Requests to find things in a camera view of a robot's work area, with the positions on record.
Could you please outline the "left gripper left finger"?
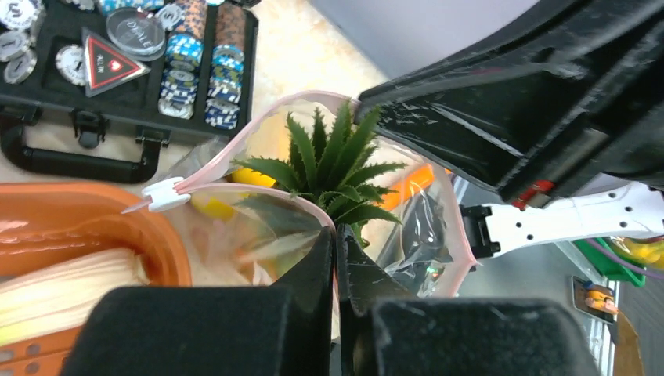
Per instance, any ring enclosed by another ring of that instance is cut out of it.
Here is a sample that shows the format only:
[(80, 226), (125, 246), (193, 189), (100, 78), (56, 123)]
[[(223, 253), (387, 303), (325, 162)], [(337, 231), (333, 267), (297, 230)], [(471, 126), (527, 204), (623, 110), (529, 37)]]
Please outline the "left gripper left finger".
[(266, 287), (122, 287), (96, 305), (64, 375), (326, 375), (332, 230)]

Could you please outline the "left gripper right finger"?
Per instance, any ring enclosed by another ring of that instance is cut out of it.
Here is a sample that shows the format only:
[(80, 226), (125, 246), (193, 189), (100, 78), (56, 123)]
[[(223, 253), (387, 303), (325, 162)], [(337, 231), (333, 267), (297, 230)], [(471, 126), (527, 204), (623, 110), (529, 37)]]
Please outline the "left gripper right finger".
[(582, 328), (540, 298), (416, 298), (337, 228), (343, 375), (596, 375)]

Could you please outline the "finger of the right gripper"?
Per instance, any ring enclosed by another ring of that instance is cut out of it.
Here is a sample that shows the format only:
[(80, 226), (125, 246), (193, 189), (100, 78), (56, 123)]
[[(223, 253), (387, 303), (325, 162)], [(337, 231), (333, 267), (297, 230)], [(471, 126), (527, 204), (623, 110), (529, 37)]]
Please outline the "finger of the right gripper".
[(663, 187), (663, 4), (539, 1), (475, 44), (359, 96), (378, 133), (508, 204), (597, 175)]

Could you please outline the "clear zip top bag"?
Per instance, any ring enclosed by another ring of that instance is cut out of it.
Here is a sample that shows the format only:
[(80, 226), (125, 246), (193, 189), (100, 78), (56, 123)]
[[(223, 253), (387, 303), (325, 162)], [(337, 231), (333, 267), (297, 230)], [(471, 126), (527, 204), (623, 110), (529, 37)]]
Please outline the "clear zip top bag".
[[(357, 101), (335, 92), (309, 90), (283, 97), (248, 122), (229, 142), (211, 140), (195, 147), (170, 174), (142, 190), (141, 208), (165, 212), (182, 239), (217, 284), (269, 285), (294, 267), (323, 228), (337, 224), (315, 204), (288, 192), (263, 186), (228, 183), (236, 161), (251, 156), (287, 157), (285, 117), (292, 113), (308, 130), (320, 109), (327, 126), (339, 107)], [(431, 165), (435, 182), (402, 207), (391, 211), (399, 224), (371, 220), (356, 239), (364, 253), (390, 277), (418, 297), (453, 297), (477, 265), (446, 170), (395, 141), (379, 136), (371, 164), (397, 161), (405, 168), (372, 180), (391, 188), (422, 165)], [(249, 192), (234, 204), (228, 221), (212, 219), (189, 202), (197, 191)]]

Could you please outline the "orange pineapple toy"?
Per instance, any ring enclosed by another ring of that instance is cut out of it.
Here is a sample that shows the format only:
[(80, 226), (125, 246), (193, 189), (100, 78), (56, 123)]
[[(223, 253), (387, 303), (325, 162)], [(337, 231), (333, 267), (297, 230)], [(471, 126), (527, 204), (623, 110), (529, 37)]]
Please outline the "orange pineapple toy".
[(326, 125), (322, 111), (316, 109), (312, 129), (308, 130), (288, 113), (287, 157), (239, 159), (231, 180), (304, 198), (326, 212), (335, 224), (350, 226), (356, 236), (371, 220), (399, 224), (395, 214), (381, 207), (384, 195), (393, 190), (372, 182), (406, 166), (397, 161), (369, 162), (378, 149), (375, 139), (380, 115), (380, 109), (375, 107), (356, 122), (349, 103), (344, 103), (331, 126)]

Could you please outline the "yellow bell pepper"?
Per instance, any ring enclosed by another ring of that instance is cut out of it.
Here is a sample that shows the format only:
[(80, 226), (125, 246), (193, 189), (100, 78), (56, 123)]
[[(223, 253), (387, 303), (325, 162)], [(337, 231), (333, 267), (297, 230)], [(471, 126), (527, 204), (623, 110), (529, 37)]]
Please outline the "yellow bell pepper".
[[(226, 175), (225, 180), (228, 183), (240, 183), (268, 188), (272, 188), (276, 184), (275, 179), (249, 168), (239, 168)], [(221, 193), (209, 190), (197, 191), (191, 195), (189, 203), (203, 215), (212, 219), (228, 221), (236, 214), (234, 204), (251, 196), (252, 193), (245, 191)]]

